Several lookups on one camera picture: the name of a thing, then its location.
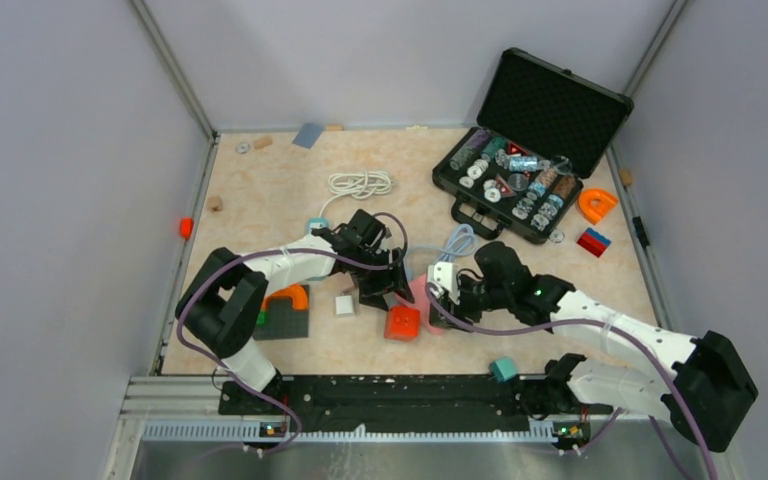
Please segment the teal small plug adapter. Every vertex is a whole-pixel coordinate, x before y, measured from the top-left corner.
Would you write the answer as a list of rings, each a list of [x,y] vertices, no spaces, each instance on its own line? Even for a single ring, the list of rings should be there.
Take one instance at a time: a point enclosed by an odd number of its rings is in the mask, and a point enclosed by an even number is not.
[[[510,357],[502,357],[489,364],[489,371],[498,383],[505,383],[518,375],[518,368]]]

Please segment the red cube socket adapter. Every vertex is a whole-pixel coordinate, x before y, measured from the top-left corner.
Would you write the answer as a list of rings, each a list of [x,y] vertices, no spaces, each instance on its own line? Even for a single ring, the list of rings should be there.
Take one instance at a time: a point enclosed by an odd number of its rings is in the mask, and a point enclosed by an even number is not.
[[[386,317],[384,338],[388,340],[411,342],[420,333],[420,312],[418,309],[397,305],[392,307]]]

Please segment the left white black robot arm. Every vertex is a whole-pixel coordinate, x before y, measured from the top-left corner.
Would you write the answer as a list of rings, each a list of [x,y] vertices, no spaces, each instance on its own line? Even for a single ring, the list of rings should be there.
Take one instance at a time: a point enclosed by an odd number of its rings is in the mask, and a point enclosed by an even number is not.
[[[349,275],[360,304],[387,310],[388,299],[413,297],[405,272],[409,243],[388,249],[385,213],[357,210],[334,228],[313,228],[271,249],[236,254],[213,250],[178,301],[179,342],[206,356],[242,388],[257,413],[279,404],[278,371],[253,338],[263,302],[280,290],[336,274]]]

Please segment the pink triangular power strip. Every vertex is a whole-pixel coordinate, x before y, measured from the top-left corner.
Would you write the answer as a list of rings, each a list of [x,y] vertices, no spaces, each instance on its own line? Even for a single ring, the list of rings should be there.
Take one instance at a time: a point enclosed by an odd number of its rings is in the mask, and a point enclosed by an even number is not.
[[[432,335],[442,335],[445,332],[445,330],[443,328],[433,326],[430,323],[430,311],[432,310],[432,307],[430,305],[428,296],[425,291],[426,283],[427,283],[426,274],[422,274],[410,281],[409,287],[414,300],[412,302],[406,301],[406,304],[411,308],[414,308],[419,311],[420,325],[425,330],[427,330]]]

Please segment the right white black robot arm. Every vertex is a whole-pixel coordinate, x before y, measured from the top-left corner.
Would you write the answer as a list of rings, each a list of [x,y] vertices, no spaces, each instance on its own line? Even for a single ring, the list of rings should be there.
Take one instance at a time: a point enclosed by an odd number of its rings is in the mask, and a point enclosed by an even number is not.
[[[517,253],[494,241],[474,255],[480,273],[452,262],[427,270],[431,317],[443,325],[480,331],[483,313],[502,310],[521,333],[546,330],[599,348],[605,364],[580,354],[550,362],[549,404],[572,412],[602,404],[668,421],[686,439],[725,452],[758,398],[758,388],[733,342],[715,331],[701,337],[647,324],[591,298],[572,283],[533,274]]]

